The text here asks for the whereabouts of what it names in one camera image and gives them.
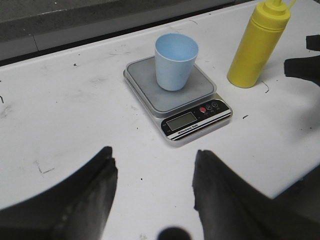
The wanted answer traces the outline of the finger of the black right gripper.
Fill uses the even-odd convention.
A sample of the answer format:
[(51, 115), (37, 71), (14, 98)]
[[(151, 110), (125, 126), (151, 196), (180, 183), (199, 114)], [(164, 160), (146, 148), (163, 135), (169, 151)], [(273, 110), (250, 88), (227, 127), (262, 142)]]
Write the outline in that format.
[(305, 37), (305, 44), (308, 50), (320, 51), (320, 35), (308, 35)]
[(284, 61), (284, 74), (320, 86), (320, 56), (290, 58)]

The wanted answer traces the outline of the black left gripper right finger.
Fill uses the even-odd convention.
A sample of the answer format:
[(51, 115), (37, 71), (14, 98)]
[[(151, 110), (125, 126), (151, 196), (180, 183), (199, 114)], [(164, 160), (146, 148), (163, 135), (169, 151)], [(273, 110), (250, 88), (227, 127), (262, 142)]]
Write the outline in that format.
[(209, 150), (196, 154), (194, 208), (206, 240), (318, 240), (319, 223), (268, 198)]

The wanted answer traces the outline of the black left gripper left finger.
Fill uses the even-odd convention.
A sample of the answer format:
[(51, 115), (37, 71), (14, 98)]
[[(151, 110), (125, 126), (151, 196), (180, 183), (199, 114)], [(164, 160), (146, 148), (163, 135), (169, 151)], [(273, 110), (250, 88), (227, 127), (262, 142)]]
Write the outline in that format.
[(99, 240), (113, 205), (118, 169), (102, 148), (50, 189), (0, 211), (2, 240)]

